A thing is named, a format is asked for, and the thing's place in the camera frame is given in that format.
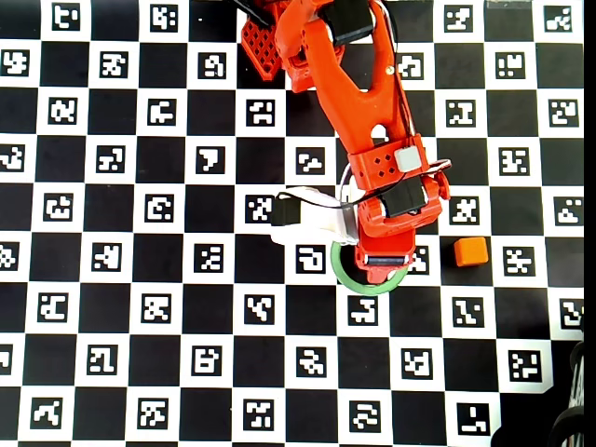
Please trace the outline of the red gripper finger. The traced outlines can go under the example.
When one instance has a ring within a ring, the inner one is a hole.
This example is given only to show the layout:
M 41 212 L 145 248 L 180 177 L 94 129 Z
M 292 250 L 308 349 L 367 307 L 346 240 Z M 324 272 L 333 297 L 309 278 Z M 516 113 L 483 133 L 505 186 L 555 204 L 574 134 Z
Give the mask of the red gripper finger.
M 356 281 L 361 284 L 382 284 L 408 270 L 411 256 L 356 254 Z

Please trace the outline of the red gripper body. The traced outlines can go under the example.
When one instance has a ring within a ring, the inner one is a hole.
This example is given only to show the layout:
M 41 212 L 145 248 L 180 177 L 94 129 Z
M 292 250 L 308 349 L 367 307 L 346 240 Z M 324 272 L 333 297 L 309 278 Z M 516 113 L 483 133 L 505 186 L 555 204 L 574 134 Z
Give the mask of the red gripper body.
M 359 225 L 369 239 L 414 237 L 415 230 L 437 221 L 450 185 L 442 170 L 400 180 L 358 204 Z

